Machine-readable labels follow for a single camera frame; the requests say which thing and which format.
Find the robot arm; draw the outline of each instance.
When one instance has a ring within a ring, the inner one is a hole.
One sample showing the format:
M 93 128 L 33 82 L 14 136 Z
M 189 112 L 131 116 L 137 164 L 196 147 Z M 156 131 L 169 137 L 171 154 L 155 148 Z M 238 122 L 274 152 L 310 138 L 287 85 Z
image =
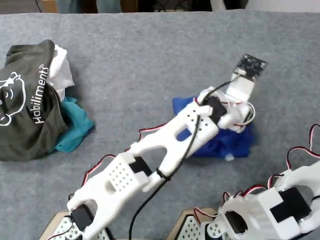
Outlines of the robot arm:
M 212 239 L 228 235 L 230 240 L 299 239 L 320 227 L 320 161 L 282 173 L 274 186 L 259 194 L 232 196 L 212 222 L 202 223 Z M 311 206 L 296 186 L 310 188 Z
M 190 136 L 183 141 L 178 141 L 177 135 L 184 129 L 188 129 L 192 135 L 195 132 L 198 116 L 200 117 L 199 126 L 186 157 L 217 135 L 219 128 L 230 128 L 238 133 L 243 131 L 242 125 L 234 124 L 243 123 L 246 120 L 250 107 L 247 104 L 236 103 L 247 102 L 255 80 L 265 66 L 266 62 L 245 55 L 233 71 L 233 81 L 226 94 L 223 94 L 225 99 L 216 92 L 205 97 L 214 88 L 205 89 L 175 118 L 141 141 L 133 143 L 128 151 L 118 154 L 102 172 L 90 178 L 78 189 L 67 203 L 71 215 L 82 204 L 87 205 L 90 201 L 95 201 L 97 205 L 93 222 L 84 229 L 80 229 L 82 238 L 92 239 L 117 217 L 124 204 L 136 193 L 141 190 L 148 192 L 164 181 L 164 176 L 173 173 L 183 160 L 192 138 Z M 228 102 L 227 109 L 221 103 L 223 101 Z M 167 153 L 158 170 L 152 172 L 141 155 L 157 148 L 166 148 Z

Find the white cloth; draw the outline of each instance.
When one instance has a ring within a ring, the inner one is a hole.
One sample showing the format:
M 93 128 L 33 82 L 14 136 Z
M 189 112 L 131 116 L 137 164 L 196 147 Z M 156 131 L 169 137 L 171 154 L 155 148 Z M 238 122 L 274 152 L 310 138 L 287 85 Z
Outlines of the white cloth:
M 75 85 L 67 59 L 67 50 L 58 45 L 55 45 L 54 48 L 54 56 L 46 82 L 56 90 L 61 101 L 65 99 L 65 89 Z

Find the cartoon face print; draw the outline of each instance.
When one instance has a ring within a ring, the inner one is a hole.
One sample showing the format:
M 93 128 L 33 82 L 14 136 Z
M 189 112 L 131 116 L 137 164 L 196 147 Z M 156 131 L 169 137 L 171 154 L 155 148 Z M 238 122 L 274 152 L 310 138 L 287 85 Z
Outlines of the cartoon face print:
M 21 112 L 26 103 L 25 82 L 12 72 L 7 80 L 0 80 L 0 127 L 8 126 L 12 116 Z

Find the gray felt surface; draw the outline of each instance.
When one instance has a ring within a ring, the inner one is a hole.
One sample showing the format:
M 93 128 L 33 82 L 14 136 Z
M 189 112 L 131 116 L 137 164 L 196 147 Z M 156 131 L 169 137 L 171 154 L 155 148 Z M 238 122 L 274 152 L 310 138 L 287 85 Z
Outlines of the gray felt surface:
M 283 171 L 287 150 L 306 146 L 310 125 L 320 119 L 319 24 L 317 13 L 244 10 L 1 15 L 0 65 L 11 45 L 52 39 L 68 50 L 76 86 L 67 94 L 80 99 L 96 128 L 72 153 L 0 163 L 0 238 L 37 239 L 51 217 L 66 209 L 85 170 L 104 154 L 123 151 L 138 129 L 170 120 L 172 97 L 229 80 L 244 53 L 269 62 L 251 98 L 259 140 L 250 157 L 189 159 L 139 215 L 133 236 L 163 239 L 182 209 L 217 208 L 223 191 L 244 190 Z M 144 157 L 155 169 L 163 152 Z M 296 152 L 292 161 L 299 167 L 314 159 Z M 128 236 L 147 196 L 141 193 L 124 207 L 110 225 L 115 237 Z M 304 239 L 316 240 L 319 233 Z

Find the blue cloth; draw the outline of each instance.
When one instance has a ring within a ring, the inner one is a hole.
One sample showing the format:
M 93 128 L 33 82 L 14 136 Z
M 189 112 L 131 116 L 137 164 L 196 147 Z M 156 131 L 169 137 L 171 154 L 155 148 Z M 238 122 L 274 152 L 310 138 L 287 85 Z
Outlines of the blue cloth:
M 177 115 L 193 101 L 193 98 L 174 97 L 172 99 L 174 114 Z M 185 129 L 178 134 L 177 139 L 183 141 L 190 135 L 189 130 Z M 247 125 L 241 133 L 236 133 L 229 129 L 220 129 L 219 133 L 196 151 L 193 156 L 225 158 L 226 155 L 231 154 L 235 158 L 246 158 L 250 154 L 250 146 L 254 143 L 255 133 L 253 123 Z
M 54 149 L 69 153 L 75 150 L 88 131 L 94 126 L 87 113 L 76 104 L 77 100 L 72 97 L 65 97 L 61 102 L 61 107 L 70 119 L 70 128 L 62 134 Z

